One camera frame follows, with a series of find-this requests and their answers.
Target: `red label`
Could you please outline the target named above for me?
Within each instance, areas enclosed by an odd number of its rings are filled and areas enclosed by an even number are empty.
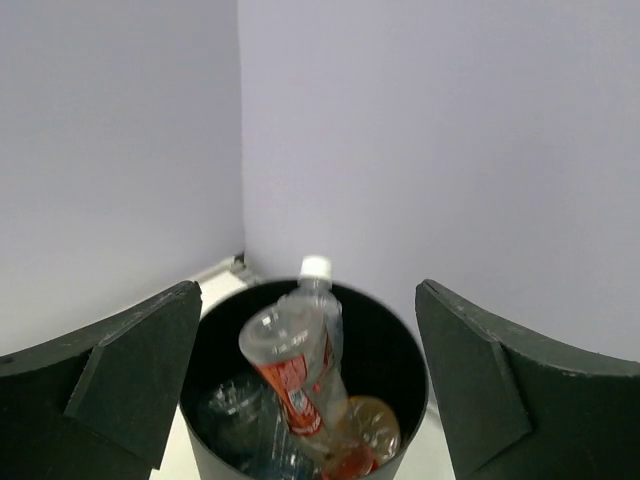
[[[302,385],[307,379],[304,355],[258,368],[280,397],[289,430],[302,436],[318,432],[322,428],[322,418],[311,399],[302,390]]]

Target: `bin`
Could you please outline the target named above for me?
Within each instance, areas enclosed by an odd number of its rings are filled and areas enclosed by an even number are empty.
[[[296,286],[295,280],[281,280],[250,287],[221,302],[200,322],[180,396],[180,408],[201,480],[249,479],[206,446],[198,422],[197,404],[208,389],[252,369],[238,347],[240,330],[254,314]],[[382,304],[346,286],[334,285],[332,291],[343,306],[342,376],[349,394],[381,398],[398,418],[402,433],[400,452],[366,477],[391,480],[426,411],[425,360],[409,330]]]

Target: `white wall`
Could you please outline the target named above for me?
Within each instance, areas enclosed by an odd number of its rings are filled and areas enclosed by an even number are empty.
[[[0,2],[0,355],[243,249],[236,2]]]
[[[640,3],[240,1],[247,250],[640,359]]]

